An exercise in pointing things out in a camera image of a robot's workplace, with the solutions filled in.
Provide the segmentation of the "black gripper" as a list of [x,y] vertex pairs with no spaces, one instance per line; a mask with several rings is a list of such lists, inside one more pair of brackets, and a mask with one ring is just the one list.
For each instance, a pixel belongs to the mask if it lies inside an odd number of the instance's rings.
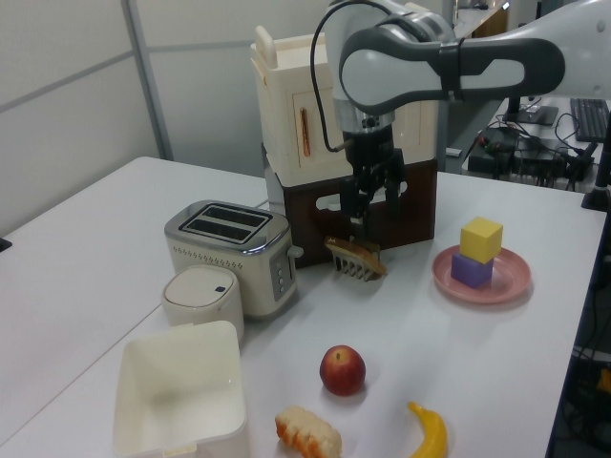
[[403,153],[394,146],[392,127],[365,133],[344,133],[346,158],[352,176],[340,183],[341,211],[350,218],[355,237],[369,234],[369,206],[375,191],[385,187],[389,212],[400,214],[401,185],[405,182]]

